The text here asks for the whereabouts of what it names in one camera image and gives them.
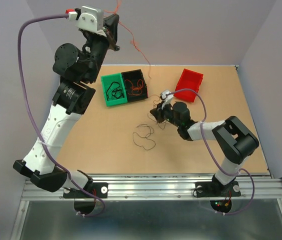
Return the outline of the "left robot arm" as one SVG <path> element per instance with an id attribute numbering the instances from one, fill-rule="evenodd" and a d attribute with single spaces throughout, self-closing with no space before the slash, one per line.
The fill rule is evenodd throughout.
<path id="1" fill-rule="evenodd" d="M 17 39 L 22 40 L 26 27 L 54 19 L 74 21 L 86 42 L 82 48 L 71 43 L 62 44 L 55 52 L 53 71 L 59 75 L 59 86 L 52 98 L 49 114 L 43 128 L 38 128 L 33 114 L 28 117 L 37 139 L 29 153 L 13 164 L 14 170 L 27 177 L 38 188 L 56 192 L 61 188 L 75 189 L 81 197 L 92 193 L 93 179 L 86 173 L 71 171 L 57 162 L 57 156 L 68 134 L 86 112 L 108 50 L 118 51 L 117 14 L 84 13 L 71 9 L 66 13 L 33 18 L 23 23 Z"/>

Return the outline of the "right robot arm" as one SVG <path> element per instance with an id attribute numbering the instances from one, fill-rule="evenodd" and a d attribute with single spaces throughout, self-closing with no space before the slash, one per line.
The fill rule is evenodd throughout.
<path id="1" fill-rule="evenodd" d="M 244 162 L 259 147 L 257 137 L 236 116 L 218 122 L 197 122 L 191 119 L 190 110 L 183 102 L 165 104 L 161 102 L 150 110 L 158 123 L 164 121 L 176 126 L 179 136 L 186 141 L 217 141 L 224 160 L 217 165 L 218 171 L 211 181 L 195 185 L 196 198 L 240 196 L 236 177 Z"/>

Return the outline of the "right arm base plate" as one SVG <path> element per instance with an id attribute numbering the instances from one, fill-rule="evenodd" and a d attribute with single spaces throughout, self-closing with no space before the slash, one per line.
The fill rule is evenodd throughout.
<path id="1" fill-rule="evenodd" d="M 237 181 L 233 181 L 227 185 L 212 181 L 202 181 L 195 183 L 192 195 L 195 198 L 240 197 L 241 191 Z"/>

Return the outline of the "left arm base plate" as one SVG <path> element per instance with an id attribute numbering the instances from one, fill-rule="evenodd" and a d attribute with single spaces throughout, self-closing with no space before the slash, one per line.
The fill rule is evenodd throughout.
<path id="1" fill-rule="evenodd" d="M 105 199 L 108 197 L 109 184 L 107 182 L 94 182 L 91 183 L 86 189 L 91 195 L 98 198 Z M 83 193 L 81 190 L 70 188 L 68 192 L 63 191 L 64 199 L 87 199 L 91 196 Z"/>

